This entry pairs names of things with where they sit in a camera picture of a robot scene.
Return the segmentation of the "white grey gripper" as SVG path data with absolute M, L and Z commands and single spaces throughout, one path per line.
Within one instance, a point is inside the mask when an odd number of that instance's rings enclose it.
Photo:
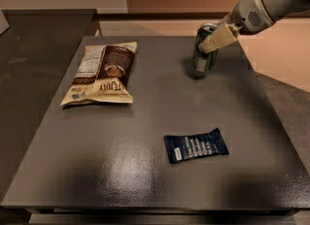
M 203 53 L 211 53 L 234 43 L 239 33 L 255 35 L 274 23 L 263 0 L 240 0 L 232 13 L 228 13 L 217 22 L 219 27 L 199 44 L 199 50 Z

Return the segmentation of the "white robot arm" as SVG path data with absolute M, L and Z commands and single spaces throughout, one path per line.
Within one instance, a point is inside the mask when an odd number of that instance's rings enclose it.
M 239 35 L 255 35 L 289 14 L 310 10 L 310 0 L 240 0 L 200 44 L 210 53 L 237 40 Z

